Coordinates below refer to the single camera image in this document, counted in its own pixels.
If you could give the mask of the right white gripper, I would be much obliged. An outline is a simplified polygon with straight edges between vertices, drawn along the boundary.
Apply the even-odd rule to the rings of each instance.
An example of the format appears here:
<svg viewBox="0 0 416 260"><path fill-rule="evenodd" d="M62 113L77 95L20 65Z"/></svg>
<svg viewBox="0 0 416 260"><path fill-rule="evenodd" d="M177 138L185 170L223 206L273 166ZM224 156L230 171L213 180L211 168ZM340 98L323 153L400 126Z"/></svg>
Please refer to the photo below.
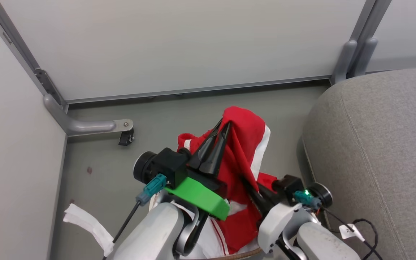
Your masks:
<svg viewBox="0 0 416 260"><path fill-rule="evenodd" d="M256 191L245 177L242 177L242 183L251 201L261 214L261 219L264 219L257 236L259 247L265 253L270 253L276 241L282 237L286 250L294 254L304 254L303 250L289 242L297 235L299 228L308 222L308 212L303 206L301 204L288 206L279 203L279 196L259 182L257 183L259 191ZM269 212L268 204L274 205Z"/></svg>

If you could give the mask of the red and white clothing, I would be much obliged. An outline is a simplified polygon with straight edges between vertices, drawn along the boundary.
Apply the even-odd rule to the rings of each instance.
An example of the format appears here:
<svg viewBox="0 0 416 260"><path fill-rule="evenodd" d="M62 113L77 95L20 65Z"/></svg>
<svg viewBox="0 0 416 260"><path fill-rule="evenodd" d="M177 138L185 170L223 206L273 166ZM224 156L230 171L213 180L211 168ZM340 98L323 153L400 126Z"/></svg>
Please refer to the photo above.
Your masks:
<svg viewBox="0 0 416 260"><path fill-rule="evenodd" d="M271 131L264 120L239 107L224 110L220 129L230 125L217 179L221 195L229 206L226 219L209 217L194 249L181 259L212 259L248 253L259 248L257 235L260 211L254 205L242 183L249 182L253 191L258 184L271 187L276 177L260 171Z"/></svg>

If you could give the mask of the grey partition corner post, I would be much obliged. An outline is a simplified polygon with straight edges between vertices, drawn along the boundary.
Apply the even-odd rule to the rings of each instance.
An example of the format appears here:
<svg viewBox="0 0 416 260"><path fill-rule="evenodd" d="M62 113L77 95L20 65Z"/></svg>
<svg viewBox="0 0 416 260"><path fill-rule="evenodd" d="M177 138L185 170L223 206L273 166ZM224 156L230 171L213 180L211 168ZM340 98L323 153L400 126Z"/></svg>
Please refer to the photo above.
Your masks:
<svg viewBox="0 0 416 260"><path fill-rule="evenodd" d="M5 11L4 7L0 3L0 26L2 28L2 35L8 41L11 46L21 54L23 60L27 63L31 70L31 73L36 76L36 79L40 82L44 91L47 94L53 96L53 99L60 105L60 107L66 112L67 103L63 99L62 95L54 85L51 77L48 73L40 67L32 52L29 50L27 44L23 40L22 36L18 32L16 26L11 21L9 15Z"/></svg>

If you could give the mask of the grey partition foot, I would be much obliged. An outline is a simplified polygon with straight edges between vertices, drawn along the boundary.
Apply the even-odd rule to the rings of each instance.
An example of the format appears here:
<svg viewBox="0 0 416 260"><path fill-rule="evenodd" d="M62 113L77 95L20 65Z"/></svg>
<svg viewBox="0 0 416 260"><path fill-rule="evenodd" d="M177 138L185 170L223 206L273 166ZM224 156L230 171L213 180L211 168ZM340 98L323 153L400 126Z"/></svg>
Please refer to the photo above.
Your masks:
<svg viewBox="0 0 416 260"><path fill-rule="evenodd" d="M121 132L122 135L129 135L131 138L134 136L134 123L132 120L75 120L63 111L52 95L45 94L43 102L45 108L69 137L111 132Z"/></svg>
<svg viewBox="0 0 416 260"><path fill-rule="evenodd" d="M351 77L365 75L368 64L371 60L371 57L375 51L375 48L378 44L378 39L375 37L369 38L363 44L363 47L356 57L356 60L353 64L352 70L350 72Z"/></svg>
<svg viewBox="0 0 416 260"><path fill-rule="evenodd" d="M330 84L334 85L347 79L348 69L357 48L357 41L347 41L340 52L337 64L330 78Z"/></svg>

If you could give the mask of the grey fabric sofa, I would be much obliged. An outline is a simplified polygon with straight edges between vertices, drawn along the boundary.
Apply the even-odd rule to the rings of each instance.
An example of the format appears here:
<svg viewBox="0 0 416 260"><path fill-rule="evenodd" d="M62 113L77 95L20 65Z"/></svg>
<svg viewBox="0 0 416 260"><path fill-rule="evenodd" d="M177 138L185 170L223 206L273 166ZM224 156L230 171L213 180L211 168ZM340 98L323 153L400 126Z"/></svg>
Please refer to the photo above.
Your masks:
<svg viewBox="0 0 416 260"><path fill-rule="evenodd" d="M345 222L377 229L384 260L416 260L416 69L358 76L317 100L302 132L313 179Z"/></svg>

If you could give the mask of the black caster wheel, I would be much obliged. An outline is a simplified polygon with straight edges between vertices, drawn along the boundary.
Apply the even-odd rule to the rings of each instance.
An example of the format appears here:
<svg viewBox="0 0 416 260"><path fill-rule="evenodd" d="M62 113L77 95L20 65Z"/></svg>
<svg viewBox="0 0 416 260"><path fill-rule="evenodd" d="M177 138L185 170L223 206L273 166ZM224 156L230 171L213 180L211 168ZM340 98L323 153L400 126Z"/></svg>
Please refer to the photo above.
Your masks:
<svg viewBox="0 0 416 260"><path fill-rule="evenodd" d="M132 128L129 131L122 131L119 139L120 146L128 146L134 140L134 129Z"/></svg>

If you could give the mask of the left green black gripper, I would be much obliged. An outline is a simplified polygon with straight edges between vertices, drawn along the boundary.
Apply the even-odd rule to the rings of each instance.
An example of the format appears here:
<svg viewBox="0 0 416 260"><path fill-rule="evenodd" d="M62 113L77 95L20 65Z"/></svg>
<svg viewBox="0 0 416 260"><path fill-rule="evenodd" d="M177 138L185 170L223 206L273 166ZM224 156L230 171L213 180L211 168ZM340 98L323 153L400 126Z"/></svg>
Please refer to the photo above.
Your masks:
<svg viewBox="0 0 416 260"><path fill-rule="evenodd" d="M226 202L228 185L216 177L221 168L231 122L228 121L223 127L221 123L222 120L190 158L188 166L194 170L165 170L164 176L169 181L165 189L170 194L224 221L230 210Z"/></svg>

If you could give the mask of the grey partition bottom rail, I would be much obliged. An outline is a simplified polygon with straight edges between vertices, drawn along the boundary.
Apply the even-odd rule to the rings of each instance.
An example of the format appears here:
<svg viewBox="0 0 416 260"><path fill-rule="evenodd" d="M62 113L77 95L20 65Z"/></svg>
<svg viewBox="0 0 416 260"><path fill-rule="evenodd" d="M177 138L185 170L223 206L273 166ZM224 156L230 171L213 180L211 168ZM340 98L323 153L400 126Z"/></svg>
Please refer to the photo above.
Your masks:
<svg viewBox="0 0 416 260"><path fill-rule="evenodd" d="M238 88L263 87L263 86L289 84L289 83L297 83L297 82L328 80L330 78L331 78L331 75L322 75L322 76L311 76L311 77L284 79L284 80L276 80L276 81L261 81L261 82L254 82L254 83L228 84L228 85L216 86L216 87L200 87L200 88L190 88L190 89L183 89L183 90L157 91L157 92L140 93L140 94L103 96L103 97L93 97L93 98L84 98L84 99L68 99L66 100L66 103L68 105L74 105L74 104L94 103L94 102L114 101L114 100L124 100L124 99L151 98L151 97L156 97L156 96L166 96L166 95L175 95L175 94L190 94L190 93L206 92L206 91L231 90L231 89L238 89Z"/></svg>

